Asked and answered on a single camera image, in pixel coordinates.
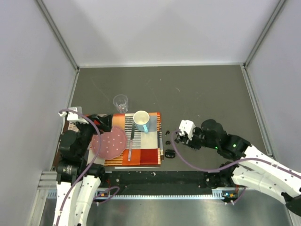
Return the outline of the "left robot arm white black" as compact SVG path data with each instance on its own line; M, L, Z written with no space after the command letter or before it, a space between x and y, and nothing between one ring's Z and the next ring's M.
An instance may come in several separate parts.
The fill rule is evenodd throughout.
M60 135L60 160L56 166L56 207L53 225L85 226L98 187L106 183L103 165L88 163L85 154L93 135L110 132L111 114L89 115L73 124L77 131L68 129Z

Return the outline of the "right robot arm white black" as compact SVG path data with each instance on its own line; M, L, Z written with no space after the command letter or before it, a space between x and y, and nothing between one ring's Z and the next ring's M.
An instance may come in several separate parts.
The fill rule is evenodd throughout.
M179 128L171 134L176 142L199 150L214 149L228 162L217 169L201 169L209 188L243 187L266 194L286 206L292 213L301 214L301 174L268 157L244 138L228 134L213 119L197 127L190 120L182 120Z

